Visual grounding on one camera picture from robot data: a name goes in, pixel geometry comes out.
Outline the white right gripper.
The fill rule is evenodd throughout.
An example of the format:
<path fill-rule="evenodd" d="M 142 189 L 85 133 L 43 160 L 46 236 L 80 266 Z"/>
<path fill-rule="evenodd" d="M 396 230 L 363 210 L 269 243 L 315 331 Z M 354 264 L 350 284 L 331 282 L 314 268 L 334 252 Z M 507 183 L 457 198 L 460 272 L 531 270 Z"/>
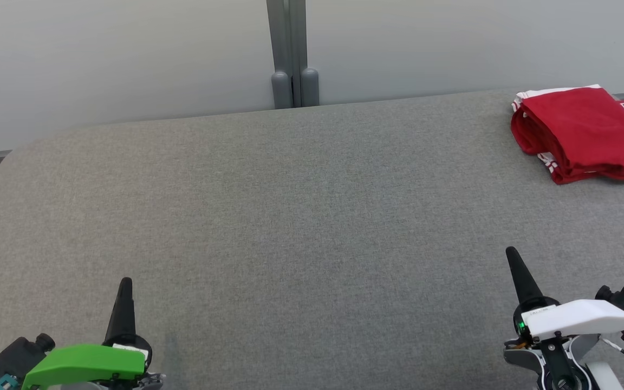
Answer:
<path fill-rule="evenodd" d="M 543 294 L 515 247 L 505 250 L 519 303 Z M 538 343 L 557 337 L 609 335 L 624 332 L 624 310 L 603 300 L 580 299 L 533 309 L 513 318 L 515 331 Z"/>

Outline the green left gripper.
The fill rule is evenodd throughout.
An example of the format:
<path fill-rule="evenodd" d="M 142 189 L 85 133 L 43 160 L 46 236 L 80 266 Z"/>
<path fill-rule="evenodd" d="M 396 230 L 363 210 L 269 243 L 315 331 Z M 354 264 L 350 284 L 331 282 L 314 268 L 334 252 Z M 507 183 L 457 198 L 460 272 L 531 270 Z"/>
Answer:
<path fill-rule="evenodd" d="M 136 334 L 132 279 L 118 288 L 102 344 L 51 351 L 24 378 L 21 390 L 161 390 L 166 376 L 149 372 L 153 348 Z"/>

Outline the grey fabric sofa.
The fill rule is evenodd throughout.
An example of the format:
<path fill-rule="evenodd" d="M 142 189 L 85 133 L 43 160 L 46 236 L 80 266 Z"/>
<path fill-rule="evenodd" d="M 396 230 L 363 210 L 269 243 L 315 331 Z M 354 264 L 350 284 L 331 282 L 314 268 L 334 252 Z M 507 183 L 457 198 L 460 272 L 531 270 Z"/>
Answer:
<path fill-rule="evenodd" d="M 505 249 L 624 286 L 624 184 L 558 186 L 509 90 L 61 131 L 0 165 L 0 351 L 101 343 L 122 277 L 185 390 L 534 390 Z"/>

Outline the grey partition post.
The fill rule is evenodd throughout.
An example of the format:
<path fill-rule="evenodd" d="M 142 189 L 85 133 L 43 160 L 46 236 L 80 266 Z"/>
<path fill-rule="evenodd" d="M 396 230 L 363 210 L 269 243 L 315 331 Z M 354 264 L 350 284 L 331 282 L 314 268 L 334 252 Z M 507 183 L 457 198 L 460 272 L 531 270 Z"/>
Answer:
<path fill-rule="evenodd" d="M 319 106 L 319 72 L 309 66 L 306 0 L 266 0 L 275 71 L 275 109 Z"/>

